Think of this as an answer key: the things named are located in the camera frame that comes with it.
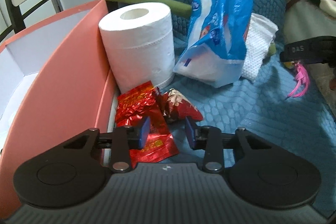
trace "pink tassel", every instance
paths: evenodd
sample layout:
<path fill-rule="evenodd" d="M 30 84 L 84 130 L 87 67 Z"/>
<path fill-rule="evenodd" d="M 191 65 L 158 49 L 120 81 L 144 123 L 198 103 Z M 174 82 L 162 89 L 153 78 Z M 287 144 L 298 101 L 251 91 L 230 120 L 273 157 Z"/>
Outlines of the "pink tassel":
<path fill-rule="evenodd" d="M 293 91 L 290 94 L 288 94 L 288 97 L 294 97 L 294 98 L 303 96 L 307 92 L 308 87 L 310 85 L 309 75 L 305 67 L 301 63 L 296 63 L 295 69 L 297 71 L 297 75 L 295 77 L 295 80 L 297 80 L 297 84 L 293 89 Z M 304 85 L 304 89 L 298 94 L 294 94 L 301 85 Z"/>

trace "gray ribbed surface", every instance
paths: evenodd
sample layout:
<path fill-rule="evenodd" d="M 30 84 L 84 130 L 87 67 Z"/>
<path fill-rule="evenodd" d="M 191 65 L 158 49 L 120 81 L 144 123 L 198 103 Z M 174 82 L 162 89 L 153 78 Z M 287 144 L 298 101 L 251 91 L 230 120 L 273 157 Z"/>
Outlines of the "gray ribbed surface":
<path fill-rule="evenodd" d="M 219 175 L 196 164 L 139 164 L 113 175 L 92 200 L 63 210 L 22 206 L 13 224 L 320 224 L 325 219 L 309 206 L 271 211 L 241 200 Z"/>

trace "blue and white packaging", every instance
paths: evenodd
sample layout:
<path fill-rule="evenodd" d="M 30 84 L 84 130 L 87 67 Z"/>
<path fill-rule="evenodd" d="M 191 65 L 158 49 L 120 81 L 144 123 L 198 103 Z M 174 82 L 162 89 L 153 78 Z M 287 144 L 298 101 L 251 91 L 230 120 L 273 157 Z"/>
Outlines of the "blue and white packaging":
<path fill-rule="evenodd" d="M 215 88 L 237 81 L 253 0 L 193 0 L 188 46 L 174 72 Z"/>

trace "toilet paper roll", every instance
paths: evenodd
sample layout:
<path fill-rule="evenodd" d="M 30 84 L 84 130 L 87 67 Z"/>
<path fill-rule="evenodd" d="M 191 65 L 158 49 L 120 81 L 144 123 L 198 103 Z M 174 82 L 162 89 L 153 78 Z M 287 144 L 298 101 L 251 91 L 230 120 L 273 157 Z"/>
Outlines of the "toilet paper roll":
<path fill-rule="evenodd" d="M 167 5 L 140 3 L 122 7 L 103 17 L 99 29 L 121 93 L 149 80 L 159 88 L 171 83 L 175 55 Z"/>

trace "red snack package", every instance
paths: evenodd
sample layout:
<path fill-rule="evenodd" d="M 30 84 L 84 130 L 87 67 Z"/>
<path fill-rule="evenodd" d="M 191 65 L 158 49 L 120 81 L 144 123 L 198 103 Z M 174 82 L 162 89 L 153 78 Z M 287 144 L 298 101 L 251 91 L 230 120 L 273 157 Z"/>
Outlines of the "red snack package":
<path fill-rule="evenodd" d="M 142 150 L 129 151 L 132 167 L 138 162 L 159 162 L 168 157 L 177 155 L 177 149 L 171 134 L 149 134 L 145 147 Z"/>
<path fill-rule="evenodd" d="M 202 121 L 203 116 L 184 95 L 176 89 L 170 89 L 162 95 L 165 102 L 164 116 L 170 121 L 182 120 L 190 116 L 195 121 Z"/>
<path fill-rule="evenodd" d="M 152 133 L 169 134 L 158 105 L 159 100 L 160 94 L 150 81 L 118 96 L 119 104 L 115 114 L 117 126 L 136 126 L 144 116 L 149 116 Z"/>
<path fill-rule="evenodd" d="M 151 119 L 151 132 L 142 150 L 130 150 L 134 167 L 138 162 L 158 162 L 179 153 L 162 115 L 161 95 L 152 83 L 146 82 L 118 97 L 115 122 L 118 127 L 136 126 L 145 116 Z"/>

